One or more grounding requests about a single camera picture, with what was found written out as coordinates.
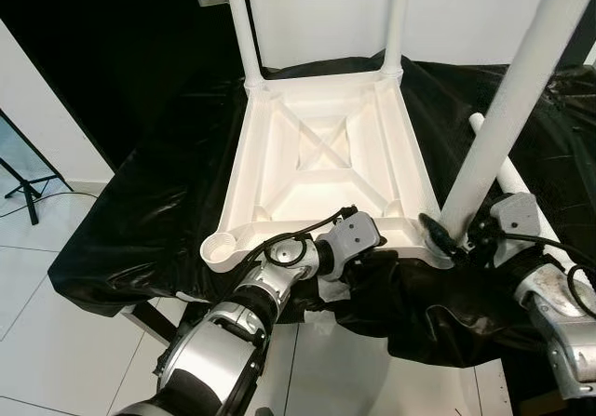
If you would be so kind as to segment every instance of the black curtain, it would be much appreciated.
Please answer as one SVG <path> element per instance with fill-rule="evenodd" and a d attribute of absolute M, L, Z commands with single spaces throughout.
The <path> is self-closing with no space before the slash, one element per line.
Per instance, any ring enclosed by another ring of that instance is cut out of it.
<path fill-rule="evenodd" d="M 113 168 L 193 74 L 242 76 L 228 5 L 0 0 L 0 19 Z"/>

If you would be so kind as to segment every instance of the white tube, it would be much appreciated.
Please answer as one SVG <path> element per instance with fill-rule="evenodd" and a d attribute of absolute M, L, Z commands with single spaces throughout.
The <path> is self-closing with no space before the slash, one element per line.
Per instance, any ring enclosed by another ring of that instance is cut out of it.
<path fill-rule="evenodd" d="M 391 0 L 389 24 L 387 25 L 387 40 L 385 46 L 385 60 L 381 73 L 387 77 L 398 78 L 401 81 L 401 38 L 403 37 L 408 0 Z"/>
<path fill-rule="evenodd" d="M 522 131 L 589 0 L 541 0 L 441 211 L 461 240 Z"/>
<path fill-rule="evenodd" d="M 469 124 L 472 125 L 474 132 L 477 134 L 480 132 L 483 123 L 484 117 L 482 114 L 473 114 L 469 118 Z M 528 186 L 523 181 L 522 176 L 513 163 L 511 163 L 509 157 L 505 158 L 505 162 L 496 174 L 496 179 L 504 193 L 531 193 Z M 550 222 L 547 220 L 547 217 L 544 215 L 540 207 L 538 207 L 538 220 L 540 221 L 540 235 L 547 239 L 559 241 L 559 237 L 550 226 Z M 565 268 L 575 265 L 564 250 L 552 246 L 545 246 L 544 251 L 559 260 Z"/>
<path fill-rule="evenodd" d="M 244 86 L 246 88 L 258 87 L 264 80 L 261 76 L 259 59 L 257 58 L 256 47 L 252 39 L 251 21 L 249 20 L 249 11 L 246 8 L 246 2 L 245 0 L 229 1 L 238 46 L 240 48 L 240 58 L 242 58 L 242 66 L 246 75 Z"/>

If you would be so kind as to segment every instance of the floor tile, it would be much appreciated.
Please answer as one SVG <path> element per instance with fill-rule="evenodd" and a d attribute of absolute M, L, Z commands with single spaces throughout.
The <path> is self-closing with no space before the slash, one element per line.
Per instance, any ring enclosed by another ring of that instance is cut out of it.
<path fill-rule="evenodd" d="M 261 407 L 270 408 L 276 416 L 284 414 L 297 330 L 298 325 L 275 326 L 264 373 L 246 416 L 254 416 Z"/>
<path fill-rule="evenodd" d="M 9 199 L 0 215 L 24 205 Z M 58 195 L 35 204 L 39 223 L 31 225 L 26 210 L 0 218 L 0 246 L 60 251 L 95 202 L 87 195 Z"/>
<path fill-rule="evenodd" d="M 169 321 L 178 325 L 185 306 L 185 302 L 175 298 L 161 298 L 156 307 Z M 157 377 L 153 370 L 156 368 L 157 358 L 165 350 L 166 347 L 149 334 L 142 335 L 139 349 L 130 362 L 108 414 L 143 401 L 156 393 Z"/>
<path fill-rule="evenodd" d="M 0 341 L 34 294 L 56 253 L 0 247 Z"/>
<path fill-rule="evenodd" d="M 69 413 L 44 409 L 5 397 L 0 397 L 0 414 L 6 416 L 70 416 Z"/>
<path fill-rule="evenodd" d="M 476 367 L 482 416 L 510 416 L 511 401 L 500 359 Z"/>
<path fill-rule="evenodd" d="M 0 396 L 105 416 L 142 332 L 123 316 L 80 310 L 46 278 L 0 342 Z"/>
<path fill-rule="evenodd" d="M 473 376 L 390 357 L 386 340 L 300 326 L 286 416 L 477 416 Z"/>

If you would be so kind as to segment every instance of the silver robot arm segment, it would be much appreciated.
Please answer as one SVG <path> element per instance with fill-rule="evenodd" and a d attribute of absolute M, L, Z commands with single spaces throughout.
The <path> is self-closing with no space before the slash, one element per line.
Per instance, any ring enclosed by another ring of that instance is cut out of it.
<path fill-rule="evenodd" d="M 306 231 L 276 236 L 247 256 L 249 272 L 169 351 L 158 393 L 120 416 L 241 415 L 263 372 L 273 325 L 299 280 L 339 279 L 344 266 L 383 238 L 366 213 L 342 208 L 314 241 Z"/>
<path fill-rule="evenodd" d="M 505 234 L 494 254 L 498 269 L 535 245 L 532 241 L 508 239 L 505 233 L 539 236 L 535 197 L 527 193 L 507 197 L 490 208 L 490 215 Z M 562 397 L 596 397 L 596 292 L 573 276 L 568 277 L 555 263 L 527 270 L 514 298 L 527 309 L 547 341 L 550 365 Z"/>

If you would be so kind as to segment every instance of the black wrapping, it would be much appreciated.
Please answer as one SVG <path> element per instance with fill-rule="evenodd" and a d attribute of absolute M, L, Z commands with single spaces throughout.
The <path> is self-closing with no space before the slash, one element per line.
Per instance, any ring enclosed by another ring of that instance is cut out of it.
<path fill-rule="evenodd" d="M 375 70 L 382 57 L 324 61 L 269 73 L 283 78 Z M 442 204 L 506 67 L 403 60 L 403 97 Z M 596 73 L 556 73 L 511 158 L 563 242 L 596 258 Z M 217 227 L 246 105 L 239 82 L 199 80 L 172 101 L 49 269 L 54 288 L 83 309 L 115 315 L 124 305 L 177 291 L 217 300 L 236 273 L 215 274 L 198 255 Z M 494 186 L 489 198 L 501 192 Z M 337 204 L 338 208 L 349 204 Z M 394 252 L 347 275 L 351 302 L 324 303 L 300 283 L 281 318 L 329 309 L 340 324 L 388 337 L 393 356 L 465 367 L 539 338 L 513 300 L 478 272 L 439 271 Z"/>

